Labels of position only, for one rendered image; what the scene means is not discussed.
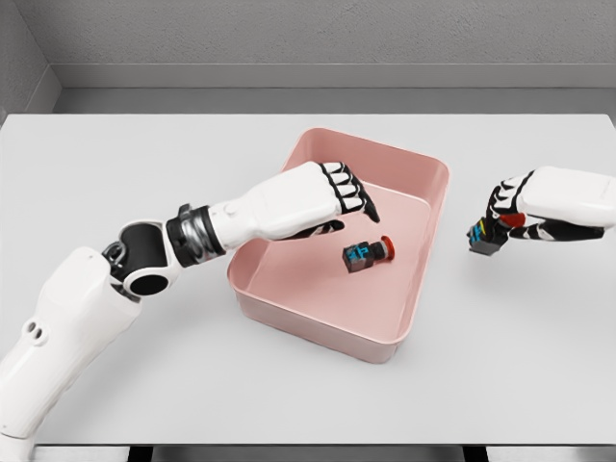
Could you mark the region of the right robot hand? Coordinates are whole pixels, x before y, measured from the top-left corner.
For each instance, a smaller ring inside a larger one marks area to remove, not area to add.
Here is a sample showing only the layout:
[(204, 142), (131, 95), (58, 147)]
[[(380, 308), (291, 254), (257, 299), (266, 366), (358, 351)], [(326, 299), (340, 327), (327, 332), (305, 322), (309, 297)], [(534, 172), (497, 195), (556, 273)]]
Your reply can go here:
[(524, 214), (523, 226), (508, 239), (574, 242), (600, 239), (604, 222), (601, 194), (608, 176), (562, 167), (538, 167), (501, 181), (493, 189), (485, 217)]

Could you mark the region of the pink rectangular plastic basket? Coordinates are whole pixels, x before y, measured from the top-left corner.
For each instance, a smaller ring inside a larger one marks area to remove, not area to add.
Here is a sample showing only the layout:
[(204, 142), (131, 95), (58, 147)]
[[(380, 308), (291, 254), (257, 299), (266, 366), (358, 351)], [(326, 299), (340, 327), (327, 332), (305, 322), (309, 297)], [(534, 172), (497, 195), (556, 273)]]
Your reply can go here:
[[(304, 132), (283, 168), (343, 162), (364, 183), (380, 222), (345, 215), (345, 229), (298, 241), (252, 240), (227, 276), (244, 313), (371, 363), (388, 361), (410, 330), (449, 169), (440, 160), (352, 135)], [(345, 247), (388, 236), (395, 258), (349, 273)]]

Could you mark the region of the industrial switch with red button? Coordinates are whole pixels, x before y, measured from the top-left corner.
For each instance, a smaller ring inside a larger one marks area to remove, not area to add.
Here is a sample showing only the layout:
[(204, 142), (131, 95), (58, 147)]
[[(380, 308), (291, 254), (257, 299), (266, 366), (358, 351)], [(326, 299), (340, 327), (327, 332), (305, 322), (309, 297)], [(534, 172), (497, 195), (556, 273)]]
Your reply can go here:
[(395, 248), (388, 236), (382, 236), (374, 243), (361, 242), (343, 249), (343, 261), (349, 273), (371, 268), (376, 262), (393, 260)]
[(493, 255), (508, 241), (509, 232), (525, 222), (526, 216), (521, 213), (500, 215), (498, 218), (482, 217), (467, 233), (470, 251)]

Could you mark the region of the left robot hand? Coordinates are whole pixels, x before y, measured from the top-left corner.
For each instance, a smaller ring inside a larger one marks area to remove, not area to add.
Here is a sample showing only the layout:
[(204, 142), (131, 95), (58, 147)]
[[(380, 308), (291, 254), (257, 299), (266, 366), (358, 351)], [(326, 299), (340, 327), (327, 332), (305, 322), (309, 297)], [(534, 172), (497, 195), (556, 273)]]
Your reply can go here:
[(279, 173), (255, 190), (253, 212), (261, 237), (271, 240), (342, 229), (341, 215), (380, 216), (361, 180), (340, 162), (307, 162)]

